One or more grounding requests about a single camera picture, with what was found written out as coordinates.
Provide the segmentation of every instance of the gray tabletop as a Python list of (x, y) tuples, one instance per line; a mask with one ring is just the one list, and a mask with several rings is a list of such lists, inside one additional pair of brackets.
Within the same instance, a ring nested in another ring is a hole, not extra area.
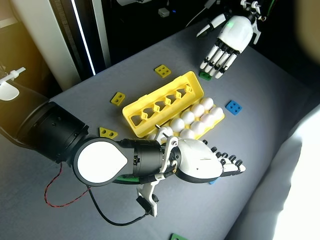
[[(53, 101), (90, 126), (118, 132), (115, 140), (135, 135), (122, 107), (188, 72), (198, 73), (218, 32), (196, 39), (201, 24), (183, 30), (56, 96)], [(165, 64), (172, 74), (162, 79), (154, 68)], [(40, 154), (14, 146), (0, 136), (0, 239), (168, 240), (177, 233), (189, 240), (222, 240), (242, 211), (280, 144), (288, 135), (310, 91), (248, 47), (219, 80), (199, 79), (205, 96), (224, 109), (225, 119), (204, 135), (208, 145), (236, 154), (247, 168), (213, 185), (194, 184), (172, 176), (155, 189), (158, 217), (147, 216), (126, 227), (112, 226), (97, 213), (88, 195), (64, 208), (44, 202), (44, 188), (59, 166)], [(121, 107), (110, 103), (116, 92), (126, 95)], [(234, 116), (224, 106), (235, 100)], [(48, 198), (63, 204), (85, 190), (72, 169), (49, 189)], [(144, 211), (134, 185), (94, 188), (102, 210), (115, 222), (128, 222)]]

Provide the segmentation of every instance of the white palm of robotic hand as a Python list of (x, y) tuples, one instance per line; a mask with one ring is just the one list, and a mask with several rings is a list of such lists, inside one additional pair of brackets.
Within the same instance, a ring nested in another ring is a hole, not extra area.
[[(224, 14), (220, 14), (206, 25), (197, 37), (205, 36), (226, 20)], [(261, 32), (257, 28), (255, 16), (232, 16), (222, 28), (216, 42), (208, 55), (200, 65), (200, 69), (219, 79), (236, 60), (256, 34), (254, 44), (258, 42)]]

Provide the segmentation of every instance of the light strip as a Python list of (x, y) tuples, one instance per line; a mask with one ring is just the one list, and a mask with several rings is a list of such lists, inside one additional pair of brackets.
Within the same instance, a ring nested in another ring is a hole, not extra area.
[(83, 41), (83, 44), (84, 44), (84, 48), (85, 48), (86, 54), (87, 54), (89, 62), (90, 62), (92, 73), (93, 73), (93, 75), (96, 75), (96, 71), (95, 71), (94, 65), (93, 65), (92, 60), (91, 60), (91, 56), (90, 56), (90, 52), (89, 52), (89, 49), (88, 49), (87, 41), (86, 41), (86, 38), (85, 38), (85, 34), (84, 34), (84, 31), (83, 31), (82, 26), (81, 26), (81, 22), (80, 22), (80, 18), (79, 18), (79, 14), (78, 14), (78, 11), (77, 11), (77, 6), (76, 6), (76, 3), (75, 3), (75, 0), (71, 0), (71, 3), (72, 3), (73, 11), (74, 11), (74, 14), (75, 14), (76, 22), (78, 23), (78, 26), (79, 26), (79, 30), (80, 30), (80, 34), (81, 34), (82, 41)]

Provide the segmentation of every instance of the robotic hand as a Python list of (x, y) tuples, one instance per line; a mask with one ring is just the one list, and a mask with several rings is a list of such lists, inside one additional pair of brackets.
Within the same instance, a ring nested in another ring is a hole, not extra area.
[[(0, 79), (0, 134), (57, 164), (66, 162), (88, 188), (132, 184), (130, 180), (137, 179), (135, 183), (143, 185), (137, 188), (137, 202), (145, 215), (157, 216), (155, 186), (173, 174), (187, 182), (207, 183), (246, 170), (234, 155), (227, 159), (226, 153), (215, 153), (215, 147), (210, 149), (202, 141), (167, 136), (160, 129), (154, 140), (113, 141), (89, 135), (89, 127), (82, 121), (13, 79)], [(164, 136), (166, 143), (161, 144)], [(90, 195), (101, 214), (91, 192)]]
[(227, 21), (213, 48), (200, 65), (201, 70), (209, 73), (210, 76), (215, 75), (216, 79), (219, 79), (236, 60), (237, 56), (245, 50), (253, 37), (253, 33), (256, 34), (253, 44), (257, 44), (261, 34), (257, 27), (257, 19), (262, 19), (258, 1), (248, 3), (241, 0), (240, 4), (247, 13), (245, 16), (235, 15), (230, 18), (227, 14), (220, 14), (196, 35), (197, 38), (206, 36)]

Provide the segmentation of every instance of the robot finger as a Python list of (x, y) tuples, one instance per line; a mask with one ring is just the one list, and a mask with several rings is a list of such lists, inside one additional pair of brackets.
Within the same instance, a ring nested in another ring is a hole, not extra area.
[(213, 48), (211, 49), (211, 51), (209, 52), (208, 56), (206, 56), (206, 58), (203, 60), (203, 62), (200, 65), (200, 69), (204, 69), (207, 64), (210, 62), (210, 60), (212, 59), (212, 57), (216, 54), (217, 50), (219, 49), (219, 45), (221, 44), (221, 40), (217, 39)]
[(219, 61), (213, 66), (213, 68), (210, 71), (210, 76), (213, 76), (220, 67), (226, 62), (226, 60), (230, 57), (230, 54), (232, 53), (233, 49), (229, 48), (225, 51), (225, 53), (220, 57)]
[(228, 46), (223, 44), (222, 47), (217, 51), (217, 53), (213, 56), (211, 61), (208, 63), (208, 65), (205, 67), (204, 71), (206, 73), (209, 73), (213, 66), (217, 63), (217, 61), (221, 58), (221, 56), (225, 53), (225, 51), (228, 49)]
[(216, 73), (215, 78), (219, 79), (231, 66), (231, 64), (236, 60), (239, 52), (234, 52), (231, 54), (231, 56), (228, 58), (228, 60), (225, 62), (225, 64), (220, 68), (220, 70)]

